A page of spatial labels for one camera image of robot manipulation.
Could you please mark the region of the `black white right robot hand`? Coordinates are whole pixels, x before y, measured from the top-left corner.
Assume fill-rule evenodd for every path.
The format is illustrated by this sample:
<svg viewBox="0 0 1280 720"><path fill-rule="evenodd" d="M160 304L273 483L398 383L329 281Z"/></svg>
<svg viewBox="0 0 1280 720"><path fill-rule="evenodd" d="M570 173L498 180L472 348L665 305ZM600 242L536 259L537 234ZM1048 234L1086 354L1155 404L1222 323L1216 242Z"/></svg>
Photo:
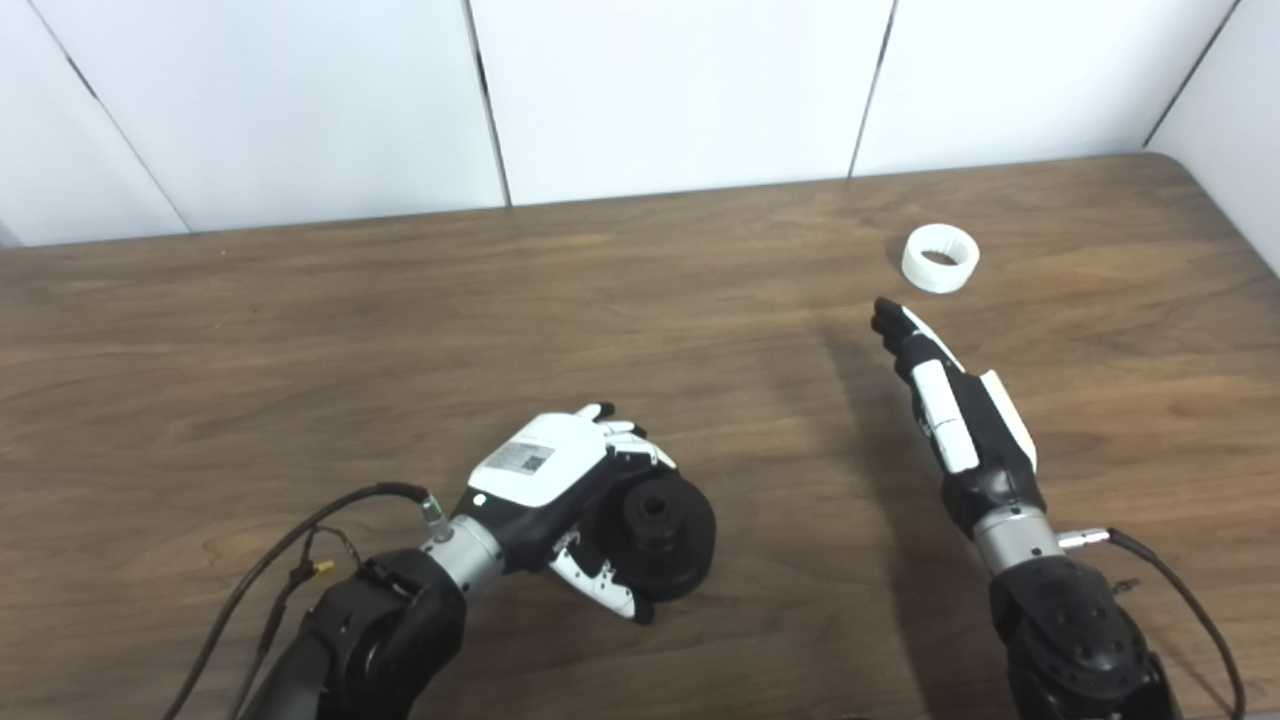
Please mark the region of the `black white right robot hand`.
<svg viewBox="0 0 1280 720"><path fill-rule="evenodd" d="M942 471L943 509L969 539L992 512L1047 503L1034 441L996 372L974 374L909 307L874 301L870 328L911 392L911 411Z"/></svg>

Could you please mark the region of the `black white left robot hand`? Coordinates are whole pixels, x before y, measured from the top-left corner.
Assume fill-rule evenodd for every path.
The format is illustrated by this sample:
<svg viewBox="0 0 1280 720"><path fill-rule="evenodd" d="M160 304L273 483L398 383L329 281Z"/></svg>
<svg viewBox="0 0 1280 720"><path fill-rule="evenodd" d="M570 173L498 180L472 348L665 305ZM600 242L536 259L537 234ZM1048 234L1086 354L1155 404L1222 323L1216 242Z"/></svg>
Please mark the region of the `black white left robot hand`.
<svg viewBox="0 0 1280 720"><path fill-rule="evenodd" d="M645 430L614 405L543 413L472 469L453 515L479 533L502 577L550 569L602 607L640 626L653 602L620 571L584 523L614 489L676 477Z"/></svg>

